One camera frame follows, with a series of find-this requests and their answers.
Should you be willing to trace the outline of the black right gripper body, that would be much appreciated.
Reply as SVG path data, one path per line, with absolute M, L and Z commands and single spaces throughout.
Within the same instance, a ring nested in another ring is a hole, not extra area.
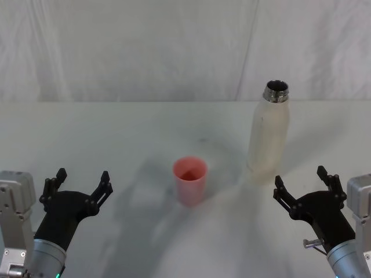
M 328 253 L 341 243 L 355 239 L 355 232 L 341 209 L 347 196 L 344 192 L 316 191 L 293 199 L 290 217 L 307 222 L 322 241 Z

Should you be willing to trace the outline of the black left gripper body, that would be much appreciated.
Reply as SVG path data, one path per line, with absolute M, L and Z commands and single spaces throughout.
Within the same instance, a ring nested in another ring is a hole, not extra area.
M 79 223 L 98 214 L 99 200 L 99 194 L 87 195 L 76 191 L 41 195 L 39 201 L 46 214 L 34 238 L 52 242 L 67 251 Z

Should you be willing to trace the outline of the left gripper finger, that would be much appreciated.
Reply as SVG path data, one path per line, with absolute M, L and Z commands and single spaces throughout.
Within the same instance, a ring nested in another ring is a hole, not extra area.
M 66 178 L 67 172 L 65 168 L 59 168 L 55 177 L 45 179 L 43 192 L 39 198 L 40 203 L 43 204 L 44 212 L 47 212 L 53 196 L 58 192 L 60 186 L 64 183 Z
M 113 193 L 108 171 L 103 171 L 98 187 L 85 200 L 85 210 L 87 216 L 95 216 L 99 213 L 100 207 Z

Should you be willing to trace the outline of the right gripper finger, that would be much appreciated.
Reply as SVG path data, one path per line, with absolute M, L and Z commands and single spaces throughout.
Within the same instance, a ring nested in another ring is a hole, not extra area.
M 302 205 L 286 189 L 280 175 L 275 177 L 273 198 L 289 213 L 293 220 L 302 219 Z
M 328 172 L 322 165 L 318 166 L 317 175 L 320 180 L 323 181 L 324 184 L 327 186 L 333 197 L 339 202 L 339 207 L 344 207 L 344 201 L 347 199 L 347 195 L 343 191 L 339 175 L 328 174 Z

